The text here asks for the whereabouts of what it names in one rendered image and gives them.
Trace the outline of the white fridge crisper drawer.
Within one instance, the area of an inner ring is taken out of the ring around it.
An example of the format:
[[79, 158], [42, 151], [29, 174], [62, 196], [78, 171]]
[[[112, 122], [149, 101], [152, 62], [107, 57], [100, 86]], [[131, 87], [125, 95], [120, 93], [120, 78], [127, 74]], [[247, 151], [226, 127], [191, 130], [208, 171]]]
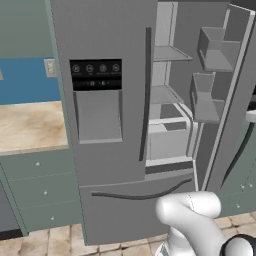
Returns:
[[148, 130], [147, 159], [186, 156], [191, 128], [192, 123], [189, 118], [151, 120]]

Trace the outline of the glass fridge shelf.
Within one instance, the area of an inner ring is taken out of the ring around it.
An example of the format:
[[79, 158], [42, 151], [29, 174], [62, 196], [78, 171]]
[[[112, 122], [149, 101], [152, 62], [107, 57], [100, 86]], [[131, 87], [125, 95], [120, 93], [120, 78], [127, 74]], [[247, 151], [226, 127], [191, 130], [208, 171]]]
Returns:
[[190, 61], [192, 57], [173, 46], [156, 46], [153, 60], [155, 62]]
[[167, 85], [157, 85], [151, 88], [152, 104], [183, 103], [183, 99]]

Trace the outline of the grey fridge door bin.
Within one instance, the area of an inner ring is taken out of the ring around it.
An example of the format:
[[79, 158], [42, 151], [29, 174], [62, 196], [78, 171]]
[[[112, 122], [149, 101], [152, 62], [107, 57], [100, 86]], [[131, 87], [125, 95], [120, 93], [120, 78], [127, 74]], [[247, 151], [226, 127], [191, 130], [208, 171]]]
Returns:
[[225, 40], [226, 30], [218, 27], [202, 27], [197, 52], [205, 71], [232, 72], [240, 51], [240, 41]]
[[220, 122], [225, 101], [212, 96], [214, 80], [214, 73], [194, 73], [192, 75], [190, 96], [193, 119], [196, 122]]

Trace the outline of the grey fridge door with dispenser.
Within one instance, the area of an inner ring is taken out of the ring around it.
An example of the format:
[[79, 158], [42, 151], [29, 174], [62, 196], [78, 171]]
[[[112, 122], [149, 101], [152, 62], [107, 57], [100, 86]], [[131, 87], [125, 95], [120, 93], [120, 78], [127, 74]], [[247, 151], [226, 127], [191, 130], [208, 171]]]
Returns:
[[158, 0], [50, 0], [68, 141], [82, 186], [139, 181], [146, 27]]

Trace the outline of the grey fridge door with bins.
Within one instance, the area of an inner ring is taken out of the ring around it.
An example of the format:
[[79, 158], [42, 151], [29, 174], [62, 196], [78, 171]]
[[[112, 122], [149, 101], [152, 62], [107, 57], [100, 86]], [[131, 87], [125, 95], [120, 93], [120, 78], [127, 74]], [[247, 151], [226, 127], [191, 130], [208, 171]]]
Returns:
[[222, 13], [215, 12], [213, 16], [219, 18], [220, 23], [202, 27], [224, 28], [226, 30], [224, 39], [240, 41], [241, 46], [232, 72], [205, 71], [201, 61], [202, 71], [196, 72], [214, 73], [212, 96], [225, 101], [219, 123], [198, 122], [200, 136], [195, 151], [197, 186], [200, 190], [210, 191], [216, 191], [221, 187], [234, 155], [239, 129], [255, 80], [254, 72], [249, 66], [256, 63], [256, 48], [252, 45], [256, 11], [229, 3]]

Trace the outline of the grey fridge body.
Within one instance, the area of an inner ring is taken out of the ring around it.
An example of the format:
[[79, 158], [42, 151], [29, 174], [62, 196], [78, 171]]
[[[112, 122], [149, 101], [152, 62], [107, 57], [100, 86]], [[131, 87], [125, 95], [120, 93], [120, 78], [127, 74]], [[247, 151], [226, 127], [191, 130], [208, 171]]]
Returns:
[[[186, 156], [159, 160], [147, 159], [147, 132], [144, 151], [147, 174], [192, 168], [197, 177], [195, 151], [200, 127], [193, 119], [190, 86], [192, 75], [202, 71], [197, 53], [198, 37], [202, 26], [220, 23], [220, 19], [213, 14], [222, 13], [227, 4], [229, 0], [174, 0], [158, 4], [156, 30], [152, 32], [151, 88], [157, 85], [170, 86], [183, 99], [183, 103], [152, 104], [150, 97], [149, 122], [154, 119], [184, 117], [190, 119], [192, 128]], [[173, 46], [192, 57], [192, 60], [155, 62], [153, 58], [156, 46]]]

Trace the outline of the grey freezer drawer front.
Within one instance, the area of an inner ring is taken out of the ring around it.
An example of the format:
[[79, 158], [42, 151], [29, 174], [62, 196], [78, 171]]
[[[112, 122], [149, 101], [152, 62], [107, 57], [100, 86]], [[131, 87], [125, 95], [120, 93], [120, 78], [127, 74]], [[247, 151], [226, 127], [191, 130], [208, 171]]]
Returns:
[[165, 173], [148, 174], [137, 182], [81, 186], [80, 196], [84, 216], [86, 242], [88, 245], [122, 243], [167, 233], [156, 214], [156, 199], [124, 200], [92, 197], [91, 192], [123, 195], [155, 194], [175, 186], [182, 180], [192, 178], [170, 194], [195, 190], [192, 168]]

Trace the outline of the green cabinet drawer front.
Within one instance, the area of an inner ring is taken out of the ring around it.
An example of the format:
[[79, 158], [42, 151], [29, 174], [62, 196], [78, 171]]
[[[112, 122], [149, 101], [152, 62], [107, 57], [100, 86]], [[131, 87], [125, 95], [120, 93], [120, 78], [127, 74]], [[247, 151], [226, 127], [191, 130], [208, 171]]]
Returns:
[[72, 173], [9, 182], [18, 206], [30, 207], [73, 201], [77, 198], [77, 183]]
[[20, 213], [29, 232], [70, 226], [82, 222], [79, 201], [21, 207]]
[[3, 156], [0, 164], [9, 180], [65, 174], [74, 171], [71, 153], [54, 150]]

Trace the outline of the green base cabinet run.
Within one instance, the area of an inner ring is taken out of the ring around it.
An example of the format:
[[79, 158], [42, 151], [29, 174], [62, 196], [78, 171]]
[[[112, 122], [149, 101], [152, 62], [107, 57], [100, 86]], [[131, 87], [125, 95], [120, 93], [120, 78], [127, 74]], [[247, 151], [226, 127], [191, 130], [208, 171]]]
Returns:
[[[248, 126], [249, 122], [242, 125], [231, 161], [244, 139]], [[247, 146], [217, 195], [222, 205], [221, 217], [256, 210], [256, 124]]]

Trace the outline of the dark grey dishwasher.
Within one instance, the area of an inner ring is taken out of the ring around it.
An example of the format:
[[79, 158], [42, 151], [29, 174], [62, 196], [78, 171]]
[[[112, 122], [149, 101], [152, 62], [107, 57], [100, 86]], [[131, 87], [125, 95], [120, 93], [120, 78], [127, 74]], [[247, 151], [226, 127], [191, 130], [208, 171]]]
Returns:
[[0, 181], [0, 241], [22, 237], [22, 231]]

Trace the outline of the beige wall outlet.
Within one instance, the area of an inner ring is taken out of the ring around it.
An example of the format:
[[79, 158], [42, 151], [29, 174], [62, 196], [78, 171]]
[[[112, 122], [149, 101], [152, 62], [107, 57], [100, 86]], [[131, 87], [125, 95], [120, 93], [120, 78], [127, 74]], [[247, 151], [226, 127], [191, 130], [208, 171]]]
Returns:
[[57, 76], [54, 59], [45, 59], [44, 66], [45, 66], [46, 76], [48, 78], [53, 78]]

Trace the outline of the green wall cupboard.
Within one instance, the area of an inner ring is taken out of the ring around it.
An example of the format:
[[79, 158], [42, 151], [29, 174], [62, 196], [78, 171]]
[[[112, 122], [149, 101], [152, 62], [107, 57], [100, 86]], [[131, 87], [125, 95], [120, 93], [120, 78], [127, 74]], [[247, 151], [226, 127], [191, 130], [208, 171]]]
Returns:
[[44, 0], [0, 0], [0, 59], [52, 56]]

